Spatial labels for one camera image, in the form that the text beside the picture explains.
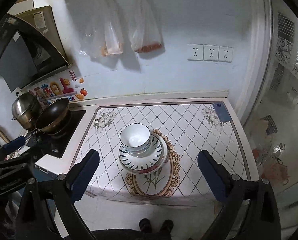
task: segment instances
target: black range hood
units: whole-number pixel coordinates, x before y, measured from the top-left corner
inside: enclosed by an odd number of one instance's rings
[[[56,47],[26,21],[5,14],[0,21],[0,75],[10,91],[68,68]]]

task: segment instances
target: stack of dishes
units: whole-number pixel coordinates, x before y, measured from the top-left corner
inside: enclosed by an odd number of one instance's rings
[[[164,139],[140,123],[126,126],[120,133],[120,141],[119,161],[131,174],[155,172],[168,156]]]

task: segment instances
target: plate with leaf pattern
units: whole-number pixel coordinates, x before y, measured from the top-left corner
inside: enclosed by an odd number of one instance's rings
[[[119,149],[119,160],[120,162],[129,169],[140,171],[148,169],[157,163],[161,154],[162,148],[161,142],[158,138],[158,135],[151,133],[150,135],[151,146],[147,150],[145,157],[135,157],[128,154],[124,149],[123,145]]]

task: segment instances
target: pot lid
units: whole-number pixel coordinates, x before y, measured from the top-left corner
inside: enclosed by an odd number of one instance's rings
[[[30,107],[35,99],[35,96],[30,93],[24,93],[19,96],[19,92],[17,92],[16,95],[18,98],[13,102],[11,107],[11,112],[14,119],[21,116]]]

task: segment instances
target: table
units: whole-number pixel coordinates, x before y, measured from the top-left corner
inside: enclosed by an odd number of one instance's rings
[[[119,163],[119,134],[132,123],[148,126],[166,141],[168,162],[160,171],[132,175]],[[201,150],[208,150],[230,174],[247,179],[244,150],[234,123],[220,123],[210,102],[99,107],[75,163],[89,149],[99,152],[100,164],[87,191],[110,200],[183,206],[213,201],[197,166]]]

